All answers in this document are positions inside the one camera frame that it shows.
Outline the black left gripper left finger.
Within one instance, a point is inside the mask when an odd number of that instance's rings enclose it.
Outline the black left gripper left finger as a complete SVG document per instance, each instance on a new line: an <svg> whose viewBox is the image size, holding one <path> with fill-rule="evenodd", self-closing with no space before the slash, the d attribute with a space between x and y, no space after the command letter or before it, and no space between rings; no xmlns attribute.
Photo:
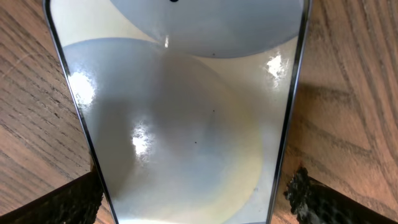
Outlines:
<svg viewBox="0 0 398 224"><path fill-rule="evenodd" d="M1 216L2 224L93 224L103 187L96 172L89 172L52 192Z"/></svg>

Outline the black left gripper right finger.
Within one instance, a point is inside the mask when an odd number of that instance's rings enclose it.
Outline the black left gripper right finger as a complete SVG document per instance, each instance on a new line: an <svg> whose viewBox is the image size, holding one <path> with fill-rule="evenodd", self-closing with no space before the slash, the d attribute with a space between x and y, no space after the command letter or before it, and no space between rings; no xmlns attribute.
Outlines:
<svg viewBox="0 0 398 224"><path fill-rule="evenodd" d="M310 177L299 167L284 192L300 224L397 224Z"/></svg>

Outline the smartphone with light blue screen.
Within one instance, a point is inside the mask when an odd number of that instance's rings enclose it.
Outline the smartphone with light blue screen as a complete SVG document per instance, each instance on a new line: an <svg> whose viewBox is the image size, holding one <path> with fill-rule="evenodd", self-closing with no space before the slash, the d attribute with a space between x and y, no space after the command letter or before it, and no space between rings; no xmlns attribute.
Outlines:
<svg viewBox="0 0 398 224"><path fill-rule="evenodd" d="M44 1L116 223L269 223L312 4Z"/></svg>

